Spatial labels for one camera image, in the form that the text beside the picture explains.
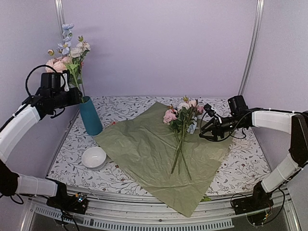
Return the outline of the green tissue paper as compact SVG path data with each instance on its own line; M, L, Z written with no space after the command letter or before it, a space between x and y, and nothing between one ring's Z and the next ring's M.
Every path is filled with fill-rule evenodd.
M228 155L231 139L210 142L188 134L185 160L181 167L172 167L177 140L163 123L166 110L166 105L156 102L136 118L105 129L95 141L148 193L191 217Z

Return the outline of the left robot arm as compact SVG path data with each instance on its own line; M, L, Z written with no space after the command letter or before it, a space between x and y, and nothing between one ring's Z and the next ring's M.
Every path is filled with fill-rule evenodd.
M19 141L46 115L55 118L57 109L65 109L81 103L78 88L51 90L39 88L35 95L26 98L12 117L0 128L0 193L3 196L15 194L41 195L52 197L61 208L71 205L71 197L64 193L63 183L37 178L11 171L6 162Z

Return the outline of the pink flower stem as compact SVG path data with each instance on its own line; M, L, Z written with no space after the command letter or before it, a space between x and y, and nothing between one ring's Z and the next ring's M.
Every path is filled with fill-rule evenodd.
M67 70L67 65L71 64L72 60L69 56L58 58L57 61L53 64L53 68L56 72L62 73Z
M53 68L53 64L57 61L58 58L68 56L68 55L61 55L61 56L59 56L59 57L55 57L55 51L54 51L54 50L51 50L51 49L49 49L49 50L47 51L47 54L48 54L49 56L51 56L52 58L49 59L49 60L46 62L46 65L51 66L52 68Z

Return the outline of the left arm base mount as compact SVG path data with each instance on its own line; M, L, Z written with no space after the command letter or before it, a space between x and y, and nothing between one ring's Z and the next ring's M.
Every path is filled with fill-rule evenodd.
M65 212L84 215L86 214L88 203L86 196L82 193L68 195L66 191L58 191L54 197L47 199L46 205Z

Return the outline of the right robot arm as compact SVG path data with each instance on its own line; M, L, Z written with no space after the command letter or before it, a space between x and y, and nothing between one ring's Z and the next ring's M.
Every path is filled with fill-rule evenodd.
M250 107L303 112L308 101L281 94L244 95ZM230 152L224 158L206 194L208 196L248 193L255 183L286 157L291 136L266 128L251 128L245 139L231 139Z

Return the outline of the white flower stem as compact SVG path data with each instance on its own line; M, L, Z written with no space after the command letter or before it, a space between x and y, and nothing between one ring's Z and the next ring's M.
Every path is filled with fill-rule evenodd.
M90 50L90 44L85 41L82 35L78 36L78 44L70 50L70 72L74 79L74 85L79 88L84 96L85 89L82 78L82 67L84 65L84 59Z

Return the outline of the beige printed ribbon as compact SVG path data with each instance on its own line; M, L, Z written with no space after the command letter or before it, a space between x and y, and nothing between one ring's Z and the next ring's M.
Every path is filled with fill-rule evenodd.
M234 140L233 142L237 145L244 147L244 148L248 148L250 146L250 142L248 142L246 140Z

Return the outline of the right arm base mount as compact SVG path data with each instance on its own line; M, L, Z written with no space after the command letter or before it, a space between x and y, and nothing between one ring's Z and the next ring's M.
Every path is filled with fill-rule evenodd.
M254 191L251 196L231 199L231 206L236 215L250 213L272 207L274 205L271 193Z

